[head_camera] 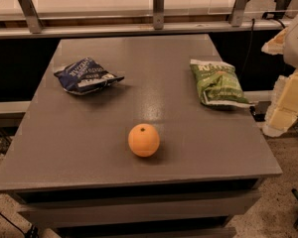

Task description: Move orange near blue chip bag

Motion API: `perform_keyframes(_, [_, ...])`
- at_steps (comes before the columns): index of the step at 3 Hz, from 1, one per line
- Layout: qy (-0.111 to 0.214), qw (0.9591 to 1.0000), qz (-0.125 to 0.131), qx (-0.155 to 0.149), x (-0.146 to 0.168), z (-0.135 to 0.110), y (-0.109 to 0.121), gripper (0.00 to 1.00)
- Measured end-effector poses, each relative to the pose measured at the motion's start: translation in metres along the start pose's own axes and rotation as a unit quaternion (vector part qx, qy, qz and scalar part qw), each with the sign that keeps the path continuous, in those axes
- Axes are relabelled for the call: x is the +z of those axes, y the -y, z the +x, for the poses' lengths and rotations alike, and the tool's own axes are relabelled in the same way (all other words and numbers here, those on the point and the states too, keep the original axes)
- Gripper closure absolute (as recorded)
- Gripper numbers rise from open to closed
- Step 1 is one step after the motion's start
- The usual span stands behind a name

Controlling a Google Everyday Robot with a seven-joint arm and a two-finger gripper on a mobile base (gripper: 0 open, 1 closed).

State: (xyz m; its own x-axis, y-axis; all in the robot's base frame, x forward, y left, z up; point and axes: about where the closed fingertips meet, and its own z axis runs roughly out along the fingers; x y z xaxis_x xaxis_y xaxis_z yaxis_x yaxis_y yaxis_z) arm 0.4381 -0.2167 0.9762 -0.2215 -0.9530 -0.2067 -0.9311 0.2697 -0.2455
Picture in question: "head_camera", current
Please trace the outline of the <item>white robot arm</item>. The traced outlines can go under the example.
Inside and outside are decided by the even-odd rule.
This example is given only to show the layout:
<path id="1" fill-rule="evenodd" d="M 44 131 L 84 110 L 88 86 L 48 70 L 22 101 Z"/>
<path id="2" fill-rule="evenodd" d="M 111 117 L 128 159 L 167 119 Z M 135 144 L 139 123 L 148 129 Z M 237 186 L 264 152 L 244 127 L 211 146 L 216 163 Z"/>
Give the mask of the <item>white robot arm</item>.
<path id="1" fill-rule="evenodd" d="M 266 136 L 279 137 L 298 122 L 298 14 L 261 50 L 283 55 L 284 62 L 295 68 L 291 75 L 279 76 L 275 82 L 262 127 Z"/>

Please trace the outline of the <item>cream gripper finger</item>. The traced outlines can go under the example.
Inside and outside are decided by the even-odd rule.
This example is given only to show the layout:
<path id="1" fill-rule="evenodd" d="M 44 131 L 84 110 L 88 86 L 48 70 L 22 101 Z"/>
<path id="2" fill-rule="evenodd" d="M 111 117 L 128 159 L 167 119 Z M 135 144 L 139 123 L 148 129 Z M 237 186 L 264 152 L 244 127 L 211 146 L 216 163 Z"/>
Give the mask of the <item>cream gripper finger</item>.
<path id="1" fill-rule="evenodd" d="M 282 55 L 284 50 L 285 36 L 287 34 L 287 29 L 280 31 L 274 38 L 266 42 L 261 50 L 269 55 Z"/>
<path id="2" fill-rule="evenodd" d="M 298 121 L 298 69 L 275 82 L 262 127 L 264 135 L 279 137 Z"/>

